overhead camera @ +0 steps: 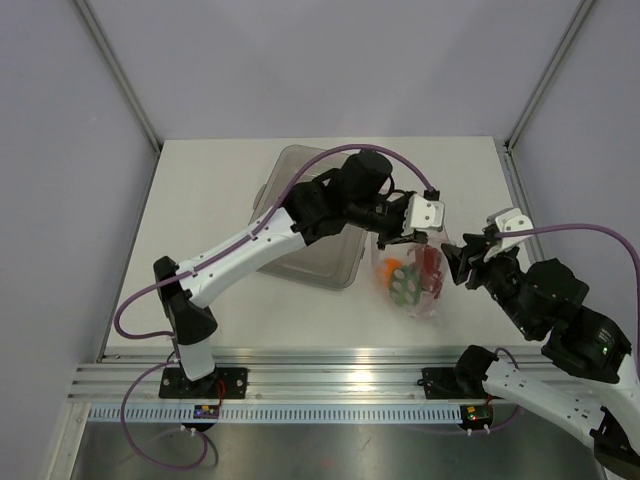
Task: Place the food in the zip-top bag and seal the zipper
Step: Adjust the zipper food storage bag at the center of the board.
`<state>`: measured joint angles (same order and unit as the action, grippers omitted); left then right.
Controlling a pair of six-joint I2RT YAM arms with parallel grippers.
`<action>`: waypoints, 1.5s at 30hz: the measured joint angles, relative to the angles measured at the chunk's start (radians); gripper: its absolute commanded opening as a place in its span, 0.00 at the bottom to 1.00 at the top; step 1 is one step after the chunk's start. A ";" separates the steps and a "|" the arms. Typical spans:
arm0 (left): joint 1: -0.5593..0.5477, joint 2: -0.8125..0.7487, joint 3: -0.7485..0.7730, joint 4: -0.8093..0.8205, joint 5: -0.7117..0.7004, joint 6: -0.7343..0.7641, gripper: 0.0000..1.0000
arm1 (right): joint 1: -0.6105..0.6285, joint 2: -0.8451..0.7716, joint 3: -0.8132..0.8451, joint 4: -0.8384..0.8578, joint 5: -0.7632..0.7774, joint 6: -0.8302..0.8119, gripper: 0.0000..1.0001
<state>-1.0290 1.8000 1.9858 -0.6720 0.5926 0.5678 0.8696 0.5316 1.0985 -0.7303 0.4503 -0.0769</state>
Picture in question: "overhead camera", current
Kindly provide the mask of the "clear zip top bag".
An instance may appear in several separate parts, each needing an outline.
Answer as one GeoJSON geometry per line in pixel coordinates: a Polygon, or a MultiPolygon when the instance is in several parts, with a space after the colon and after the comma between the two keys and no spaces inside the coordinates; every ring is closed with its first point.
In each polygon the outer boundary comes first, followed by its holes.
{"type": "Polygon", "coordinates": [[[394,308],[416,319],[438,313],[448,263],[442,252],[450,244],[445,233],[436,233],[425,243],[389,245],[380,249],[378,236],[371,235],[373,283],[394,308]]]}

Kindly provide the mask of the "green bell pepper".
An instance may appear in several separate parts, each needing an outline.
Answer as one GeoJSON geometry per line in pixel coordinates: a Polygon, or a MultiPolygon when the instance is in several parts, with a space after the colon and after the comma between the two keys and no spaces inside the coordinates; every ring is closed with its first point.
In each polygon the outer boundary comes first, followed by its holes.
{"type": "Polygon", "coordinates": [[[421,292],[420,275],[414,266],[402,266],[393,272],[389,296],[396,305],[400,307],[417,305],[421,292]]]}

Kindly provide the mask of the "orange fruit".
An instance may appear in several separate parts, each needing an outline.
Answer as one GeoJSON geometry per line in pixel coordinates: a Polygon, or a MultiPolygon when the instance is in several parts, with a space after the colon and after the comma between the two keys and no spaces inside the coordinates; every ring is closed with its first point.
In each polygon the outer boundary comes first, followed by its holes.
{"type": "Polygon", "coordinates": [[[395,258],[383,259],[375,270],[376,280],[384,287],[389,288],[393,272],[403,266],[403,263],[395,258]]]}

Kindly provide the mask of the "red toy lobster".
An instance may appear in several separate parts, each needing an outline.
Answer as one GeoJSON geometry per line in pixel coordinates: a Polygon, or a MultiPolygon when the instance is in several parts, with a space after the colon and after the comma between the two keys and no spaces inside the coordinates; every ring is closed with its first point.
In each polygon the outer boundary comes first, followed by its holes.
{"type": "Polygon", "coordinates": [[[416,263],[422,290],[435,300],[439,299],[444,282],[441,252],[430,245],[423,245],[416,252],[416,263]]]}

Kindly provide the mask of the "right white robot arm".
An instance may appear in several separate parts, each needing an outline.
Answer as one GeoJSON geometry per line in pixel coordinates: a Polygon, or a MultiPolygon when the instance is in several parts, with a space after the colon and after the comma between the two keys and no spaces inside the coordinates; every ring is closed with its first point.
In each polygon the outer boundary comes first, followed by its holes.
{"type": "Polygon", "coordinates": [[[639,378],[626,335],[609,317],[585,306],[588,285],[559,260],[523,270],[517,247],[492,254],[491,237],[463,239],[462,247],[442,247],[454,283],[484,288],[525,340],[541,342],[542,355],[597,399],[556,390],[478,345],[469,346],[454,366],[456,389],[509,400],[580,440],[606,470],[638,478],[639,378]]]}

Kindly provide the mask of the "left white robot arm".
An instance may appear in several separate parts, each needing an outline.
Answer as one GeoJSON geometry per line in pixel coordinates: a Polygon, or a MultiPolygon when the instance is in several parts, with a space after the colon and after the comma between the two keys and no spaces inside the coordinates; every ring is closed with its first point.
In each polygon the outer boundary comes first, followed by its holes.
{"type": "Polygon", "coordinates": [[[385,156],[363,149],[338,168],[292,181],[269,211],[221,245],[180,263],[168,256],[154,263],[160,302],[175,335],[181,386],[191,396],[203,398],[215,388],[210,339],[218,323],[210,306],[229,287],[347,226],[377,234],[382,247],[425,239],[429,222],[419,214],[431,202],[415,191],[384,192],[392,170],[385,156]]]}

